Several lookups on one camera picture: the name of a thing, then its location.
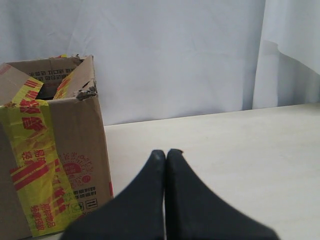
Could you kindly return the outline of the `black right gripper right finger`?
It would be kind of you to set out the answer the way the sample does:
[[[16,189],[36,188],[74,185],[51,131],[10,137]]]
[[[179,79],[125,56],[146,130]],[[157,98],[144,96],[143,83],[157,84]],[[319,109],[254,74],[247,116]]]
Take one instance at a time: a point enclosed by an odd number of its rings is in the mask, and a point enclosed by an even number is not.
[[[277,240],[277,233],[238,211],[196,175],[179,149],[165,164],[165,226],[168,240]]]

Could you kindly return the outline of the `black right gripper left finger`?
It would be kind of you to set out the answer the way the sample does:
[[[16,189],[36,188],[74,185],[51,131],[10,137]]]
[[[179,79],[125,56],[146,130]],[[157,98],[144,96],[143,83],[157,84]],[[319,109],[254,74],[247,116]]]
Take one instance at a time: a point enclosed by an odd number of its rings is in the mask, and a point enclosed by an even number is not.
[[[145,165],[114,199],[72,222],[63,240],[163,240],[166,156],[153,150]]]

